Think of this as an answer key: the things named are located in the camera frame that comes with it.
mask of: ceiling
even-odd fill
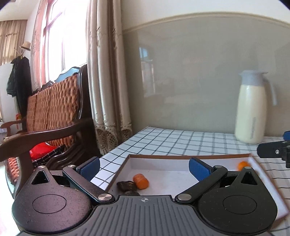
[[[39,0],[16,0],[0,10],[0,21],[27,20]]]

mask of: wall trim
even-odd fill
[[[256,15],[256,14],[250,14],[250,13],[241,13],[241,12],[199,12],[199,13],[191,13],[191,14],[185,14],[185,15],[171,16],[171,17],[166,17],[166,18],[161,18],[158,20],[150,21],[150,22],[147,22],[147,23],[123,30],[123,34],[129,33],[129,32],[135,31],[135,30],[139,30],[139,29],[145,28],[147,26],[156,25],[159,23],[192,19],[192,18],[196,18],[196,17],[225,17],[225,18],[238,17],[238,18],[245,18],[245,19],[254,18],[258,21],[264,21],[267,23],[276,24],[276,25],[279,25],[281,27],[290,29],[290,23],[287,23],[287,22],[284,22],[281,20],[277,20],[277,19],[274,19],[271,17],[262,16],[262,15]]]

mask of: chair armrest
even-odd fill
[[[92,118],[85,118],[69,123],[66,127],[42,132],[24,132],[7,137],[0,145],[0,162],[9,157],[19,156],[35,145],[75,134],[84,127],[93,126]]]
[[[25,121],[25,118],[23,118],[23,119],[21,119],[21,120],[8,121],[8,122],[5,122],[4,124],[2,124],[2,125],[0,126],[0,128],[1,128],[1,129],[8,128],[8,127],[10,127],[11,125],[20,124],[20,123],[22,123],[23,121]]]

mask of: dark food piece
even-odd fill
[[[117,183],[117,187],[122,192],[137,191],[137,186],[133,181],[121,181]]]
[[[139,193],[137,193],[136,191],[127,191],[124,193],[126,196],[140,196]]]

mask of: wooden chair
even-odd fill
[[[59,83],[62,82],[63,80],[65,80],[67,77],[72,76],[74,73],[78,73],[80,70],[80,67],[72,67],[70,68],[68,71],[66,71],[65,73],[62,73],[58,76],[58,78],[55,81],[48,81],[46,84],[44,84],[40,91],[43,91],[44,89],[47,89],[49,87],[51,87],[53,84],[55,83]],[[7,129],[7,137],[11,136],[11,126],[15,125],[15,124],[22,124],[22,130],[18,131],[17,133],[22,133],[22,132],[26,132],[27,127],[26,127],[26,117],[22,118],[21,120],[15,120],[15,121],[8,121],[3,123],[0,128]]]
[[[67,147],[64,153],[48,161],[49,170],[80,165],[93,156],[101,156],[91,115],[87,65],[82,66],[78,74],[31,96],[28,104],[27,132],[7,137],[0,145],[0,161],[19,158],[21,168],[14,197],[33,172],[29,151],[39,143]]]

